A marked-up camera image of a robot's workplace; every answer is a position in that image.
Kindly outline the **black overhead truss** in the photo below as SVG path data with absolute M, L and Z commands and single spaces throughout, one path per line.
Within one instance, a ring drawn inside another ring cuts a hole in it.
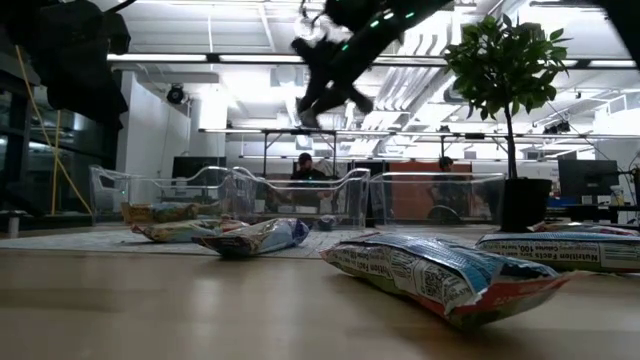
M 376 131 L 376 130 L 313 130 L 313 129 L 199 129 L 207 134 L 287 134 L 287 135 L 329 135 L 333 137 L 419 137 L 419 138 L 464 138 L 469 140 L 485 140 L 490 138 L 507 138 L 507 133 L 483 133 L 483 132 L 410 132 L 410 131 Z M 514 133 L 514 139 L 585 139 L 585 140 L 640 140 L 640 135 L 617 134 L 529 134 Z

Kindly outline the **black round wall fixture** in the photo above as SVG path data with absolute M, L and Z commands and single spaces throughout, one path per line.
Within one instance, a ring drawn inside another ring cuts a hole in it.
M 184 85 L 180 83 L 172 84 L 166 94 L 166 100 L 173 105 L 182 105 L 188 100 L 184 91 Z

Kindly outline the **long ceiling light strip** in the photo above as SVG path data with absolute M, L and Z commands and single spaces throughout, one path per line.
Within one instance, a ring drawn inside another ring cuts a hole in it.
M 207 56 L 203 54 L 109 54 L 107 60 L 111 62 L 150 62 L 150 63 L 206 63 L 208 61 Z
M 254 64 L 254 65 L 281 65 L 281 64 L 299 64 L 302 59 L 295 55 L 278 55 L 278 54 L 230 54 L 220 55 L 219 60 L 222 63 L 233 64 Z

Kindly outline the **black monitor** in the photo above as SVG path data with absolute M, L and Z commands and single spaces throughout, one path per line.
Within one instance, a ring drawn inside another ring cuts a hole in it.
M 619 184 L 615 160 L 559 160 L 558 170 L 563 197 L 609 195 Z
M 172 177 L 185 178 L 188 185 L 218 185 L 224 177 L 222 168 L 226 165 L 225 157 L 176 156 L 173 160 Z

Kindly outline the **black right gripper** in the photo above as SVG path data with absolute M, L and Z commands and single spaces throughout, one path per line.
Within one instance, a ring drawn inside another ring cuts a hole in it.
M 334 56 L 334 43 L 327 37 L 314 44 L 295 38 L 292 49 L 310 72 L 305 95 L 296 104 L 303 126 L 318 126 L 320 114 L 343 105 L 347 100 L 354 102 L 364 114 L 373 110 L 373 102 L 358 91 L 353 82 L 385 50 L 384 29 L 359 31 Z

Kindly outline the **person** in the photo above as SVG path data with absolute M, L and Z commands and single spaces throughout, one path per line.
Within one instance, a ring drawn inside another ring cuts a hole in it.
M 292 184 L 293 187 L 300 187 L 300 190 L 291 193 L 294 204 L 319 208 L 325 193 L 308 191 L 308 188 L 324 187 L 324 184 L 316 184 L 316 181 L 328 181 L 330 177 L 314 168 L 313 159 L 309 153 L 304 152 L 299 155 L 298 169 L 291 175 L 291 179 L 300 180 L 300 183 Z
M 443 205 L 451 208 L 460 217 L 469 215 L 469 185 L 464 176 L 451 175 L 454 162 L 444 156 L 439 159 L 438 165 L 441 175 L 436 176 L 436 183 L 429 190 L 435 205 Z

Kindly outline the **green potted plant black pot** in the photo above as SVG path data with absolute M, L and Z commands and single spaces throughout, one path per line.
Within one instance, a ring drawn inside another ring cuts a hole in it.
M 456 76 L 453 89 L 469 111 L 478 110 L 483 120 L 495 120 L 498 113 L 506 119 L 507 179 L 498 207 L 503 232 L 527 232 L 545 217 L 552 182 L 518 175 L 513 117 L 555 99 L 552 82 L 568 71 L 563 34 L 562 28 L 546 33 L 538 23 L 488 15 L 464 25 L 461 41 L 445 50 L 447 68 Z

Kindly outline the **blue wrapped granola bar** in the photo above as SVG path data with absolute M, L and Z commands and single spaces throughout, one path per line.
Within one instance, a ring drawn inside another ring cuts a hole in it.
M 587 232 L 494 233 L 480 238 L 475 247 L 561 270 L 640 273 L 640 236 Z
M 441 236 L 373 233 L 341 241 L 321 256 L 387 293 L 414 300 L 459 329 L 540 306 L 575 276 Z

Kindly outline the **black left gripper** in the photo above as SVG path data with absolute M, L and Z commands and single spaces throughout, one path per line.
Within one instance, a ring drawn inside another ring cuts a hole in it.
M 106 10 L 90 0 L 37 0 L 34 69 L 55 109 L 68 109 L 109 128 L 122 126 L 128 105 L 107 55 L 123 55 L 129 34 L 124 0 Z

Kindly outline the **clear plastic bin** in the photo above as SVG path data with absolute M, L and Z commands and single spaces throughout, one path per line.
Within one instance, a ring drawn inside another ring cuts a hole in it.
M 369 183 L 372 219 L 384 226 L 428 226 L 428 225 L 466 225 L 492 224 L 497 221 L 498 207 L 501 202 L 505 176 L 501 173 L 458 173 L 452 175 L 468 176 L 470 185 L 470 215 L 460 217 L 450 208 L 440 206 L 441 211 L 433 210 L 429 218 L 422 221 L 395 220 L 391 210 L 391 191 L 388 177 L 397 173 L 385 172 L 371 178 Z
M 298 218 L 321 229 L 365 226 L 370 171 L 356 168 L 342 178 L 315 172 L 267 180 L 235 167 L 234 216 L 248 223 Z
M 153 179 L 141 175 L 106 170 L 97 165 L 90 167 L 91 206 L 93 223 L 123 222 L 127 225 L 154 223 L 126 223 L 121 204 L 198 203 L 218 204 L 219 216 L 199 216 L 197 219 L 235 218 L 233 203 L 235 181 L 232 171 L 222 168 L 223 179 L 218 185 L 188 185 L 187 179 Z

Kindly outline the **red wrapped granola bar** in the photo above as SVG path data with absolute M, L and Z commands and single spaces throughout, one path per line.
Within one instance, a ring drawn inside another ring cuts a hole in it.
M 623 236 L 640 236 L 640 231 L 592 223 L 538 223 L 529 227 L 532 232 L 586 232 L 615 234 Z

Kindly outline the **orange partition panel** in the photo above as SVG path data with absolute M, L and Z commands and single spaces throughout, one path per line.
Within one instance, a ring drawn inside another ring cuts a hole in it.
M 391 210 L 395 220 L 422 221 L 429 218 L 435 205 L 429 190 L 436 183 L 435 177 L 441 175 L 438 161 L 392 163 L 389 171 L 397 174 L 388 177 L 390 183 Z M 454 165 L 452 172 L 468 173 L 469 165 Z

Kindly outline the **grey woven placemat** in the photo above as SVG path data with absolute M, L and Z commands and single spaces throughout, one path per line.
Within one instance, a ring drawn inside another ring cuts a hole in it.
M 316 231 L 309 233 L 297 246 L 249 254 L 247 247 L 232 249 L 229 244 L 222 246 L 225 258 L 279 257 L 319 259 L 320 252 L 334 244 L 352 238 L 376 233 L 375 229 Z M 219 256 L 214 249 L 198 243 L 154 243 L 130 230 L 112 230 L 75 234 L 49 235 L 0 240 L 0 250 L 60 250 L 85 252 L 121 252 L 149 254 L 182 254 Z

